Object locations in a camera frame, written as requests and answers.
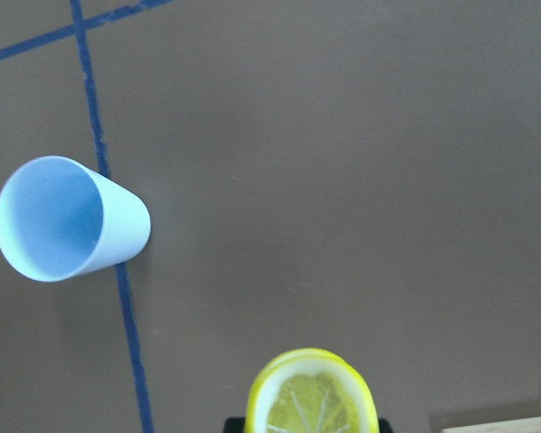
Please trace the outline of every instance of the blue tape line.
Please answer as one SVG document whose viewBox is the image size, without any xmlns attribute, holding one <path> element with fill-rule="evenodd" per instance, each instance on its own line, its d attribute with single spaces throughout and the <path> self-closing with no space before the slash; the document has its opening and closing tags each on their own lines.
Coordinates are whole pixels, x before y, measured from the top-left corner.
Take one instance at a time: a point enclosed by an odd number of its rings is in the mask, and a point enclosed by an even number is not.
<svg viewBox="0 0 541 433">
<path fill-rule="evenodd" d="M 138 400 L 138 411 L 141 417 L 142 433 L 153 433 L 151 401 L 146 386 L 146 374 L 142 364 L 140 340 L 138 330 L 136 329 L 136 319 L 134 317 L 133 300 L 130 291 L 130 282 L 128 281 L 128 271 L 126 263 L 120 263 L 115 266 L 116 280 L 118 281 L 118 292 L 120 293 L 120 303 L 123 309 L 124 327 L 126 329 L 126 339 L 130 350 L 130 362 L 133 367 L 134 387 L 136 388 L 136 398 Z"/>
<path fill-rule="evenodd" d="M 87 92 L 88 112 L 90 114 L 90 126 L 94 138 L 96 158 L 98 160 L 98 171 L 103 176 L 110 179 L 110 168 L 106 152 L 106 144 L 103 140 L 102 123 L 98 111 L 98 101 L 96 97 L 96 85 L 94 74 L 92 73 L 92 63 L 90 62 L 90 52 L 87 44 L 87 32 L 84 28 L 84 18 L 82 17 L 82 7 L 80 0 L 70 0 L 72 8 L 72 19 L 74 20 L 74 29 L 78 46 L 78 56 L 80 65 L 84 72 L 84 87 Z"/>
<path fill-rule="evenodd" d="M 123 6 L 112 11 L 106 12 L 83 20 L 85 30 L 95 29 L 96 27 L 101 27 L 108 23 L 113 23 L 118 20 L 122 20 L 131 15 L 139 14 L 144 12 L 147 9 L 152 9 L 154 7 L 165 5 L 166 3 L 171 3 L 174 0 L 142 0 L 140 3 L 132 6 Z M 0 50 L 0 60 L 8 59 L 13 57 L 16 54 L 21 54 L 26 51 L 39 48 L 43 45 L 47 45 L 51 42 L 59 41 L 60 39 L 68 38 L 74 34 L 74 25 L 67 25 L 65 27 L 60 27 L 57 30 L 52 32 L 47 32 L 36 36 L 27 41 L 22 41 L 14 45 L 10 45 Z"/>
<path fill-rule="evenodd" d="M 78 56 L 80 65 L 84 72 L 84 86 L 87 93 L 88 112 L 90 114 L 90 125 L 94 136 L 96 157 L 98 158 L 98 170 L 103 176 L 110 177 L 110 168 L 106 158 L 106 145 L 103 140 L 102 123 L 98 112 L 98 103 L 96 99 L 96 83 L 92 72 L 92 63 L 87 44 L 87 35 L 85 21 L 82 15 L 82 6 L 80 0 L 70 0 L 72 9 L 72 19 L 76 33 L 78 46 Z M 126 264 L 120 263 L 115 266 L 116 281 L 118 283 L 118 292 L 120 294 L 120 303 L 123 311 L 124 328 L 126 330 L 126 340 L 130 352 L 130 360 L 133 368 L 134 387 L 138 401 L 138 411 L 141 417 L 142 433 L 154 433 L 152 425 L 151 403 L 148 389 L 146 387 L 146 375 L 142 365 L 141 347 L 136 329 L 134 318 L 134 306 L 131 297 L 130 282 L 128 281 L 128 271 Z"/>
</svg>

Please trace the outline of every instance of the wooden board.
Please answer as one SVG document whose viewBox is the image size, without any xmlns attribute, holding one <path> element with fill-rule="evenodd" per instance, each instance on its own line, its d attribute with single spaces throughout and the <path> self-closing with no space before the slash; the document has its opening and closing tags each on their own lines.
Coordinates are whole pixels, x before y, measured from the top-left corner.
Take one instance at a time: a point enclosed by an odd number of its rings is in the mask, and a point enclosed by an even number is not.
<svg viewBox="0 0 541 433">
<path fill-rule="evenodd" d="M 541 433 L 541 417 L 447 428 L 443 433 Z"/>
</svg>

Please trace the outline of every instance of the gray surface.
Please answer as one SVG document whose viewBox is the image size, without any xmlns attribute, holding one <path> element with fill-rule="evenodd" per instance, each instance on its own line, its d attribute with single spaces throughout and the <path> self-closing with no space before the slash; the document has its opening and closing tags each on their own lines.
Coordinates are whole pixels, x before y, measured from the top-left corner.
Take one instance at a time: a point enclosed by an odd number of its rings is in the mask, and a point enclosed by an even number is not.
<svg viewBox="0 0 541 433">
<path fill-rule="evenodd" d="M 541 415 L 541 2 L 181 0 L 88 40 L 153 221 L 129 269 L 157 432 L 220 431 L 304 345 L 398 432 Z M 95 167 L 81 79 L 71 39 L 0 62 L 0 186 Z M 114 273 L 0 256 L 0 432 L 57 430 L 140 431 Z"/>
<path fill-rule="evenodd" d="M 0 0 L 0 49 L 72 22 L 67 2 Z"/>
</svg>

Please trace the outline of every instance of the cup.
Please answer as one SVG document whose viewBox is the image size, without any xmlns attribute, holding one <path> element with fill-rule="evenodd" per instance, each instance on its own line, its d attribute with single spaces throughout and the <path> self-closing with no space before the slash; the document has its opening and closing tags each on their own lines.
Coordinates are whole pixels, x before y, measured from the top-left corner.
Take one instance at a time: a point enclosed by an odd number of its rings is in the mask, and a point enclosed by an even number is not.
<svg viewBox="0 0 541 433">
<path fill-rule="evenodd" d="M 62 156 L 25 163 L 0 192 L 0 249 L 32 280 L 61 281 L 125 262 L 150 233 L 138 197 Z"/>
</svg>

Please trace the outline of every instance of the lemon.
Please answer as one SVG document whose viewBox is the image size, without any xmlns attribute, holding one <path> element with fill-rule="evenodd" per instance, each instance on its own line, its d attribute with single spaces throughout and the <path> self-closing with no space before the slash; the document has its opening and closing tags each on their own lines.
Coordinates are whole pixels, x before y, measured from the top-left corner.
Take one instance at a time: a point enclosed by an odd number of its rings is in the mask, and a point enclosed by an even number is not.
<svg viewBox="0 0 541 433">
<path fill-rule="evenodd" d="M 369 387 L 343 358 L 324 349 L 277 356 L 249 394 L 244 433 L 379 433 Z"/>
</svg>

